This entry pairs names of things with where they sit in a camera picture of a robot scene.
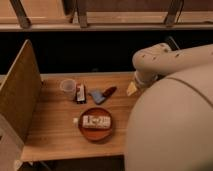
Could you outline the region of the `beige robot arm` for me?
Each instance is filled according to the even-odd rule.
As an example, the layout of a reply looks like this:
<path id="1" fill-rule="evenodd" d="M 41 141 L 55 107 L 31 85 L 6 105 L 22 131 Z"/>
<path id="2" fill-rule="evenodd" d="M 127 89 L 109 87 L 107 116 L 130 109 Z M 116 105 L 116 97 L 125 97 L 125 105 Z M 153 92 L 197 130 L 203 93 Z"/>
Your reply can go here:
<path id="1" fill-rule="evenodd" d="M 125 171 L 213 171 L 213 44 L 133 56 L 145 91 L 128 120 Z"/>

